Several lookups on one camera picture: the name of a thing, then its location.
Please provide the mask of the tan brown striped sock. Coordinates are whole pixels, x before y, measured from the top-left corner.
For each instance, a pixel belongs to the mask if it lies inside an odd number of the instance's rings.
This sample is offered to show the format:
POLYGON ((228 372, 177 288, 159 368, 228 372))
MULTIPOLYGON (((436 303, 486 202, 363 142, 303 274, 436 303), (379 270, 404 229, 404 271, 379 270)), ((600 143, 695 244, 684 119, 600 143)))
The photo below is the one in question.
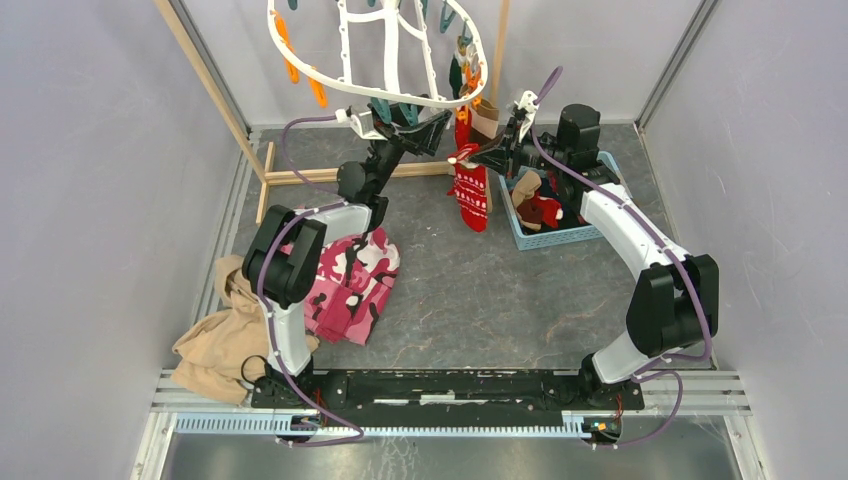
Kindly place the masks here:
POLYGON ((482 99, 472 107, 470 141, 483 145, 497 136, 499 109, 490 101, 482 99))

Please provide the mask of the orange clothespin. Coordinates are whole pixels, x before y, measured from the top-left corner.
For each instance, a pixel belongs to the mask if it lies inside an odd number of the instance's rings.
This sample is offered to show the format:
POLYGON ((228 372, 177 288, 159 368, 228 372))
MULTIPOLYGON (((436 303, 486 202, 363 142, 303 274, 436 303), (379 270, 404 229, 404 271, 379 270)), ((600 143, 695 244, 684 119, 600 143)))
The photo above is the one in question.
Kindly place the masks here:
POLYGON ((463 76, 464 76, 464 86, 468 92, 473 92, 480 85, 481 81, 481 69, 480 65, 477 63, 467 63, 463 67, 463 76))
MULTIPOLYGON (((271 14, 274 18, 274 25, 279 35, 282 43, 288 48, 291 49, 289 44, 289 36, 287 31, 287 26, 285 20, 280 15, 280 13, 276 10, 271 10, 271 14)), ((292 84, 298 84, 300 81, 300 71, 288 60, 287 57, 284 58, 284 64, 286 67, 287 74, 289 76, 289 80, 292 84)))

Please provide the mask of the white clip hanger frame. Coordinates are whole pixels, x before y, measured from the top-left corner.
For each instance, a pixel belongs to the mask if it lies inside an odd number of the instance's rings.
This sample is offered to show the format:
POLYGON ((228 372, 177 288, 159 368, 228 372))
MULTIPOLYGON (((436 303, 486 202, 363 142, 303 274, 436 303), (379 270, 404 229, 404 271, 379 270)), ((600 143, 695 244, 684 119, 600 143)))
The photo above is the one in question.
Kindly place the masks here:
POLYGON ((285 71, 287 57, 320 107, 328 106, 331 90, 432 111, 480 103, 490 64, 479 29, 459 2, 335 1, 326 10, 327 19, 311 24, 286 19, 274 1, 265 7, 267 31, 285 71), (277 34, 271 10, 285 20, 291 49, 277 34), (458 99, 448 81, 454 54, 462 72, 471 62, 482 73, 477 89, 468 92, 463 85, 458 99))

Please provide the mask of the red white patterned sock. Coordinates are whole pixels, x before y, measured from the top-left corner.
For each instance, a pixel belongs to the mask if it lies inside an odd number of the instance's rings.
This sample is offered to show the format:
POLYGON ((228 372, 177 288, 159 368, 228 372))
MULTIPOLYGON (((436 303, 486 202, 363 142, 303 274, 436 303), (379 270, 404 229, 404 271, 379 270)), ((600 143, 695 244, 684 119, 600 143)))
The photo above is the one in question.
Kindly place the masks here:
POLYGON ((472 114, 467 106, 458 108, 455 112, 454 140, 456 149, 461 150, 470 143, 472 131, 472 114))

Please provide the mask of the green sock with yellow cuff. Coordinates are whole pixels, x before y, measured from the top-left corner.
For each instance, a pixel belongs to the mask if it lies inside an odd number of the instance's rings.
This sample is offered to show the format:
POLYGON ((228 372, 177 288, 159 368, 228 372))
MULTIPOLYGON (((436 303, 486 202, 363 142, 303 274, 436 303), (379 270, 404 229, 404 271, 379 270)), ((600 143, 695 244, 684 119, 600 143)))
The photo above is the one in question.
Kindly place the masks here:
POLYGON ((461 61, 456 54, 454 54, 451 58, 448 81, 451 88, 452 98, 458 99, 460 97, 460 91, 464 85, 464 80, 461 61))

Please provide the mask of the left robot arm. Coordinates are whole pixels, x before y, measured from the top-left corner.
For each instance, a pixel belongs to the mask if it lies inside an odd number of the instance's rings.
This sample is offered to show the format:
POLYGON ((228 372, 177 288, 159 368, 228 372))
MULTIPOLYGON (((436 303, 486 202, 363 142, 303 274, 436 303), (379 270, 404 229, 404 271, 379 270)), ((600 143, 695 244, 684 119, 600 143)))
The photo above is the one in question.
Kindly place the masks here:
POLYGON ((379 121, 363 161, 348 161, 336 172, 338 201, 292 210, 271 207, 245 254, 242 274, 257 296, 269 339, 267 362, 280 373, 275 392, 290 407, 306 405, 313 379, 303 372, 312 362, 305 339, 303 303, 318 274, 324 247, 381 225, 388 208, 382 191, 405 154, 435 155, 452 114, 436 113, 415 125, 379 121))

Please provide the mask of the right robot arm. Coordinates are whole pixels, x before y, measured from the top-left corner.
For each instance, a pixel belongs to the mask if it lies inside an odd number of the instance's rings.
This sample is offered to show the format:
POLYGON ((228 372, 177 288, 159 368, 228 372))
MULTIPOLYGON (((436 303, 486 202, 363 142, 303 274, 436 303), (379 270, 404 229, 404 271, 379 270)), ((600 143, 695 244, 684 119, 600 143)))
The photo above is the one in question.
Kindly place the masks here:
POLYGON ((591 408, 606 406, 617 396, 617 384, 659 363, 708 359, 719 303, 716 261, 665 235, 602 162, 600 119, 594 108, 570 104, 561 110, 555 134, 537 136, 529 108, 515 107, 495 139, 469 157, 503 176, 521 168, 552 174, 558 198, 600 232, 636 281, 624 332, 580 368, 578 396, 591 408))

